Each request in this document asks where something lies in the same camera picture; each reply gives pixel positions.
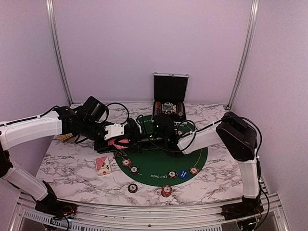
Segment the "triangular black red dealer button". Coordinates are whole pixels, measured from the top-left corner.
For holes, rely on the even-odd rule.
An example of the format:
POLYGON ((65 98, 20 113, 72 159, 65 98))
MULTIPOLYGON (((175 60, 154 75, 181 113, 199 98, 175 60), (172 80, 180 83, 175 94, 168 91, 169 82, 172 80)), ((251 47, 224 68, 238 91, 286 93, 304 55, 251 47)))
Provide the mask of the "triangular black red dealer button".
POLYGON ((114 159, 117 159, 117 158, 122 158, 122 157, 126 157, 127 156, 127 154, 124 152, 124 151, 122 151, 122 150, 117 150, 117 151, 114 151, 114 156, 113 156, 113 158, 114 159))

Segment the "black 100 chips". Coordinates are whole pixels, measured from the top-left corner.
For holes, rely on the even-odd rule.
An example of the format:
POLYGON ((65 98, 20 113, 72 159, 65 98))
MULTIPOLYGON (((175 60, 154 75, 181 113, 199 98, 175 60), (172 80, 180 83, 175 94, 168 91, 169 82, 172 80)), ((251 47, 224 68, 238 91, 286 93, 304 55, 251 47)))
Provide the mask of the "black 100 chips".
POLYGON ((177 172, 174 171, 174 170, 171 170, 168 172, 168 175, 167 175, 170 179, 175 179, 178 175, 177 175, 177 172))
POLYGON ((138 173, 139 173, 139 168, 136 167, 136 166, 132 166, 132 167, 130 168, 130 173, 133 174, 133 175, 138 174, 138 173))

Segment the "black red 100 chip stack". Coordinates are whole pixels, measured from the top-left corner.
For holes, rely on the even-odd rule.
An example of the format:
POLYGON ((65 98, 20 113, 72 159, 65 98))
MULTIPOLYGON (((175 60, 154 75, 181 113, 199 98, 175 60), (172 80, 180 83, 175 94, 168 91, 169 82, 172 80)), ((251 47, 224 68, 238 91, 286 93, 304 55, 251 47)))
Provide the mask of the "black red 100 chip stack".
POLYGON ((130 184, 130 185, 128 186, 128 191, 129 191, 130 193, 136 193, 137 190, 138 190, 138 186, 137 186, 136 184, 134 184, 134 183, 132 183, 132 184, 130 184))

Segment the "blue small blind button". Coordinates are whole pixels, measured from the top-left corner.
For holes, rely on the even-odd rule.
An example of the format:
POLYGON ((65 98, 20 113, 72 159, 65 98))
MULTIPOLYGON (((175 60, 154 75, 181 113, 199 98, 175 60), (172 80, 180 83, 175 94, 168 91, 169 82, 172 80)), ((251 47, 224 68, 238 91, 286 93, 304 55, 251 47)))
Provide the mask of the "blue small blind button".
POLYGON ((182 179, 182 180, 185 180, 185 179, 187 179, 188 177, 189 177, 189 171, 187 171, 187 170, 180 170, 179 172, 178 172, 178 177, 180 178, 180 179, 182 179))

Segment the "red yellow 5 chip stack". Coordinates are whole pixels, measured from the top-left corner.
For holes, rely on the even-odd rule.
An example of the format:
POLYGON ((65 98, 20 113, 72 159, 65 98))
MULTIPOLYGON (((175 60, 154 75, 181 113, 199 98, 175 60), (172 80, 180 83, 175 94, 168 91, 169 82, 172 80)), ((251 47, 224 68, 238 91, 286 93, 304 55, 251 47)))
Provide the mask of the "red yellow 5 chip stack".
POLYGON ((169 197, 169 196, 171 196, 171 194, 172 194, 172 187, 171 186, 165 185, 165 186, 162 187, 161 195, 163 197, 169 197))

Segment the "red playing card deck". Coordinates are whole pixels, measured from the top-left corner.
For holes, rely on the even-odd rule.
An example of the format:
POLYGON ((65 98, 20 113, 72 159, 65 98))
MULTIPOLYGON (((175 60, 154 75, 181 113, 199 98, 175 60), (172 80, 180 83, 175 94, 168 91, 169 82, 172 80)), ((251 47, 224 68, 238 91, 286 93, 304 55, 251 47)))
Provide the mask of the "red playing card deck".
POLYGON ((114 146, 117 149, 128 149, 129 148, 129 140, 127 138, 124 139, 111 139, 108 141, 109 146, 114 146))

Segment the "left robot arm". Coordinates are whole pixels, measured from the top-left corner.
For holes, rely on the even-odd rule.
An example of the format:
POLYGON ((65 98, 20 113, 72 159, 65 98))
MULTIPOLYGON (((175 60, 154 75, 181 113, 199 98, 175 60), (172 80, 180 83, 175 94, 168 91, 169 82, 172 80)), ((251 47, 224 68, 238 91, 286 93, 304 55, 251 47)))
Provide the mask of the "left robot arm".
POLYGON ((51 186, 37 179, 20 166, 21 161, 10 158, 10 150, 33 151, 30 145, 51 141, 57 135, 71 133, 92 141, 103 141, 105 131, 99 120, 108 115, 108 107, 93 96, 76 108, 54 106, 47 112, 0 124, 0 177, 28 193, 36 202, 36 210, 62 217, 73 214, 75 204, 61 202, 51 186))

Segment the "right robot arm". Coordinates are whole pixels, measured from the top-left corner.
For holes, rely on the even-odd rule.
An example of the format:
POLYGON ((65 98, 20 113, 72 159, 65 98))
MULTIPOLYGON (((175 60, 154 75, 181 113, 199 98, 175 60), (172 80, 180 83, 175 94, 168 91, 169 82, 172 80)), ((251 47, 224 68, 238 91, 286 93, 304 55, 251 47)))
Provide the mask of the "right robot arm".
POLYGON ((259 183, 261 167, 257 157, 262 135, 249 119, 226 112, 221 119, 202 129, 180 134, 179 129, 174 127, 174 121, 160 114, 154 117, 152 134, 147 132, 142 116, 136 120, 129 118, 124 131, 129 149, 141 153, 144 149, 155 147, 174 158, 223 143, 239 165, 243 196, 239 203, 224 205, 222 216, 231 220, 263 212, 259 183))

